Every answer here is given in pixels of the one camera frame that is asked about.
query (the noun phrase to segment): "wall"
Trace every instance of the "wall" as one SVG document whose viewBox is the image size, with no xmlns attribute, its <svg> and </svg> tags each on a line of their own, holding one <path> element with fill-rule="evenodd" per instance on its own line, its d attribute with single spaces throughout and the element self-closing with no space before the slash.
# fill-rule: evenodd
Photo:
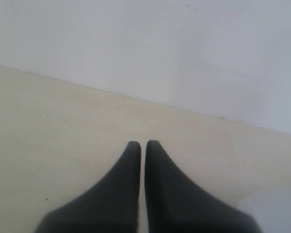
<svg viewBox="0 0 291 233">
<path fill-rule="evenodd" d="M 291 133 L 291 0 L 0 0 L 0 65 Z"/>
</svg>

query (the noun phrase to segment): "beige floor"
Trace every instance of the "beige floor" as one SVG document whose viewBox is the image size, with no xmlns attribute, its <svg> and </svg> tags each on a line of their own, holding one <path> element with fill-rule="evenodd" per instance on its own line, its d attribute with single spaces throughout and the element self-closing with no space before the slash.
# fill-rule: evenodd
<svg viewBox="0 0 291 233">
<path fill-rule="evenodd" d="M 0 67 L 0 233 L 32 232 L 47 211 L 95 184 L 129 140 L 144 156 L 149 139 L 234 206 L 291 178 L 290 135 Z"/>
</svg>

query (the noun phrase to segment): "floor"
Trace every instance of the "floor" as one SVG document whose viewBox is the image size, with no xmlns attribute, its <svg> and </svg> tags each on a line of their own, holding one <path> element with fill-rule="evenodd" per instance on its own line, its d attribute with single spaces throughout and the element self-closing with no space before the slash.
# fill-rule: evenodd
<svg viewBox="0 0 291 233">
<path fill-rule="evenodd" d="M 291 135 L 0 67 L 0 233 L 32 232 L 95 184 L 128 141 L 142 144 L 144 161 L 149 139 L 232 206 L 291 178 Z"/>
</svg>

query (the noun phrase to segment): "white wall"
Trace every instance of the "white wall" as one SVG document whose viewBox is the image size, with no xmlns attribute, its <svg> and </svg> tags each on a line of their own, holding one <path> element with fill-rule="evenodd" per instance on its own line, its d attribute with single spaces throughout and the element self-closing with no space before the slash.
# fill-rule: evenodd
<svg viewBox="0 0 291 233">
<path fill-rule="evenodd" d="M 291 0 L 0 0 L 0 65 L 291 133 Z"/>
</svg>

